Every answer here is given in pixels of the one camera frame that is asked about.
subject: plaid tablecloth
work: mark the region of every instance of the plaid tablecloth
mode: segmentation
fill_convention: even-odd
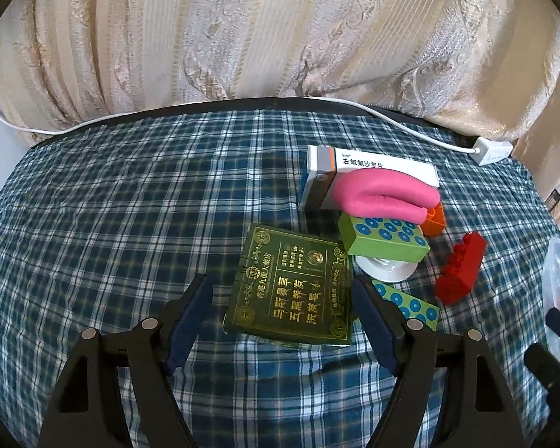
[[[446,131],[425,133],[452,142]],[[296,208],[306,145],[431,161],[448,221],[399,287],[437,303],[432,285],[452,244],[478,230],[488,249],[472,295],[442,308],[439,329],[478,327],[502,366],[528,435],[545,415],[523,366],[543,340],[541,265],[559,230],[527,170],[512,159],[480,168],[372,118],[227,112],[102,126],[31,149],[0,193],[0,417],[24,446],[79,332],[132,328],[177,298],[196,272],[215,284],[214,306],[174,395],[200,447],[360,447],[393,378],[360,324],[337,351],[293,350],[222,331],[224,307],[252,221],[336,235],[332,212]],[[146,446],[130,377],[123,402],[136,446]],[[437,376],[420,430],[438,416]]]

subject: white plug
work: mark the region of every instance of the white plug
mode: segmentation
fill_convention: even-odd
[[[479,150],[471,155],[477,165],[489,165],[508,158],[514,146],[509,141],[491,141],[484,137],[477,138],[473,148]]]

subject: orange block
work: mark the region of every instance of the orange block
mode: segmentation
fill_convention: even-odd
[[[435,208],[427,211],[427,219],[421,224],[421,230],[425,237],[439,236],[446,227],[446,218],[442,202],[438,203]]]

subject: green block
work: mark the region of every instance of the green block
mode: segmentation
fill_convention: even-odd
[[[359,218],[342,212],[338,229],[348,254],[418,263],[429,251],[417,224],[388,218]]]
[[[436,331],[439,317],[438,307],[424,302],[419,298],[415,298],[401,290],[392,288],[378,280],[372,280],[371,282],[373,286],[376,287],[377,292],[382,295],[382,298],[396,304],[406,318],[417,318],[433,331]]]

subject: silver screw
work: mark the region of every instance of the silver screw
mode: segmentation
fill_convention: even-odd
[[[156,318],[146,318],[141,322],[143,330],[153,330],[158,326],[158,319]]]
[[[476,329],[470,329],[469,332],[467,332],[467,335],[469,336],[469,338],[471,340],[474,340],[474,341],[478,341],[478,340],[481,340],[483,338],[483,335],[481,335],[481,332],[479,330],[476,330]]]
[[[84,340],[90,340],[96,336],[96,333],[96,329],[84,329],[84,331],[81,332],[81,338]]]
[[[417,320],[416,318],[411,318],[407,321],[407,327],[411,330],[421,330],[423,328],[423,322]]]

